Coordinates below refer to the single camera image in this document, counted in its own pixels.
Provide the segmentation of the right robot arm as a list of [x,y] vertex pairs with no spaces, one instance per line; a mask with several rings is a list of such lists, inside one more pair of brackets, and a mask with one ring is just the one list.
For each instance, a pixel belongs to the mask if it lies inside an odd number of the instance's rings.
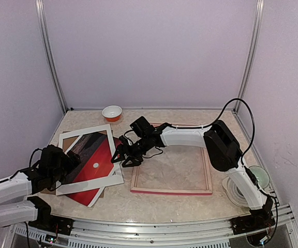
[[139,166],[146,153],[153,148],[205,148],[212,167],[226,173],[245,197],[251,213],[248,225],[252,229],[259,229],[268,221],[273,199],[264,192],[255,175],[246,166],[239,142],[223,121],[195,127],[177,127],[165,122],[155,127],[141,116],[130,127],[139,140],[132,143],[126,136],[120,136],[121,143],[112,156],[112,163],[121,162],[122,167]]

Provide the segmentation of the red dark sunset photo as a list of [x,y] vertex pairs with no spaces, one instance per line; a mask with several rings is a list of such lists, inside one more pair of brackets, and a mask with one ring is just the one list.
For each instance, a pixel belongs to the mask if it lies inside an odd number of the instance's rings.
[[124,183],[119,167],[111,163],[112,155],[106,131],[63,139],[63,150],[80,157],[80,164],[64,179],[58,192],[92,207],[106,187]]

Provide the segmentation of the white mat board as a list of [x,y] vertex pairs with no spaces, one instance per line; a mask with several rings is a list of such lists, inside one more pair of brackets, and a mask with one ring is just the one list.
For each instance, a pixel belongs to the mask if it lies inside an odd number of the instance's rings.
[[120,164],[112,163],[116,151],[115,139],[109,124],[65,132],[59,135],[58,147],[80,156],[81,163],[57,182],[56,195],[68,195],[102,189],[124,183]]

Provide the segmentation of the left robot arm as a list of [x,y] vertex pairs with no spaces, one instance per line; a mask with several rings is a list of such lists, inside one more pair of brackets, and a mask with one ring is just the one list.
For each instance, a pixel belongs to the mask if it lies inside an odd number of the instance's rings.
[[26,223],[30,227],[56,235],[69,235],[73,219],[52,215],[51,207],[37,193],[55,191],[80,165],[80,156],[72,151],[48,145],[40,150],[40,159],[0,180],[0,228]]

